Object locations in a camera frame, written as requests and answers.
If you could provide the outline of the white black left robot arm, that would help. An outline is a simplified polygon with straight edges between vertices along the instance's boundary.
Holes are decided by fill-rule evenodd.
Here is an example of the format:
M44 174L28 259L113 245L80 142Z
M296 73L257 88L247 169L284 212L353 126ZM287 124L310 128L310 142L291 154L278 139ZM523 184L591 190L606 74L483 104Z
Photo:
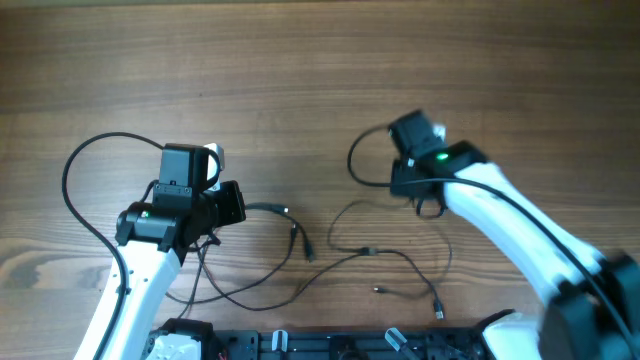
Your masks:
M245 220L235 181L220 181L224 150L167 144L151 201L132 203L117 219L119 259L75 356L137 359L159 306L192 244Z

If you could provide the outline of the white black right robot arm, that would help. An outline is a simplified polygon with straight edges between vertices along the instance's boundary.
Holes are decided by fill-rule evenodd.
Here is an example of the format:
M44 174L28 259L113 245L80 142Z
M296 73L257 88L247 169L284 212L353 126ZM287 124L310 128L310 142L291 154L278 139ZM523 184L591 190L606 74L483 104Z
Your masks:
M540 319L517 312L484 327L496 359L636 359L639 265L607 256L523 196L468 141L449 145L420 111L392 122L400 158L394 195L437 200L482 232L523 274L543 305Z

